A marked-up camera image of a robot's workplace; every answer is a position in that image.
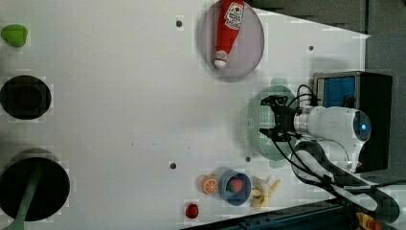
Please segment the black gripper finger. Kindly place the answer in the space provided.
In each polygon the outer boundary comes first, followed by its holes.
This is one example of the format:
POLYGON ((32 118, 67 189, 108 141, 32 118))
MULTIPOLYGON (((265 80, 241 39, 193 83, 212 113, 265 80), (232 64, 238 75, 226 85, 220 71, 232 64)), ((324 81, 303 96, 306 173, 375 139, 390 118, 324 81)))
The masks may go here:
POLYGON ((275 142, 289 142, 296 136, 293 130, 280 130, 275 128, 261 128, 259 132, 275 142))
POLYGON ((287 103, 287 97, 282 95, 270 95, 260 101, 261 105, 267 105, 271 108, 285 106, 287 103))

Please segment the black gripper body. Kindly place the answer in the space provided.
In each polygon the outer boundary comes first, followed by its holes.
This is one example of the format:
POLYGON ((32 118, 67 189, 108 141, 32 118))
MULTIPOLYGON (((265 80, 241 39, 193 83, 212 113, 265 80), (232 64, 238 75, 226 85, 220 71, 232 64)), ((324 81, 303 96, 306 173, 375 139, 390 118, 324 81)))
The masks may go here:
POLYGON ((275 126, 273 128, 280 130, 293 130, 296 132, 294 127, 294 117, 296 115, 296 110, 287 106, 273 107, 272 111, 275 116, 275 126))

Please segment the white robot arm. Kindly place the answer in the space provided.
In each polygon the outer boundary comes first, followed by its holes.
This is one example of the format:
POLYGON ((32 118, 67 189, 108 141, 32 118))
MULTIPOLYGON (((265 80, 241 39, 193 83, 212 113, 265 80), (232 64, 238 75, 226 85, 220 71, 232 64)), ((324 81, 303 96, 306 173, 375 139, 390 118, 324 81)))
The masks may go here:
POLYGON ((356 210, 391 226, 405 223, 405 182, 373 183, 358 175, 359 155, 372 135, 368 116, 347 107, 293 108, 285 96, 260 103, 275 125, 260 132, 274 145, 298 140, 285 159, 303 183, 319 187, 356 210))

